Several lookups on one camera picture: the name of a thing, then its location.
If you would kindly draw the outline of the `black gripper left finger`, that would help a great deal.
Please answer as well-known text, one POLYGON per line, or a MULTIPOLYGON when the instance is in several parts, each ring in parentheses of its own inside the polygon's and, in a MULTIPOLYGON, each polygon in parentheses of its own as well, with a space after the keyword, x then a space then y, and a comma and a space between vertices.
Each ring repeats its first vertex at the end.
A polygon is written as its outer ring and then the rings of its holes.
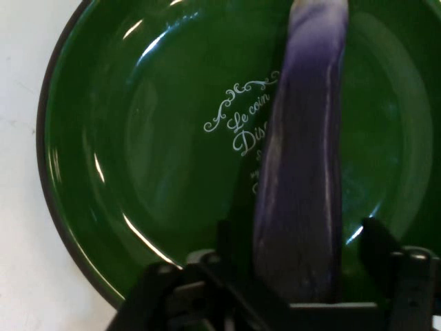
POLYGON ((179 269, 155 263, 141 275, 118 309, 110 330, 183 330, 205 322, 213 330, 287 330, 290 311, 231 262, 228 221, 220 221, 216 250, 179 269))

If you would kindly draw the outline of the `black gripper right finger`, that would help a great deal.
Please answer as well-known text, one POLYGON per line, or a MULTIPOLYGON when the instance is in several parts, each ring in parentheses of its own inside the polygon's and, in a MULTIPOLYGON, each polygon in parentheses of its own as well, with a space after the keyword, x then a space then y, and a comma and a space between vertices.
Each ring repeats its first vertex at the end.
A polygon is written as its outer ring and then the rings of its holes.
POLYGON ((440 314, 440 258, 432 251, 400 245, 384 224, 362 220, 360 260, 387 300, 385 330, 434 330, 440 314))

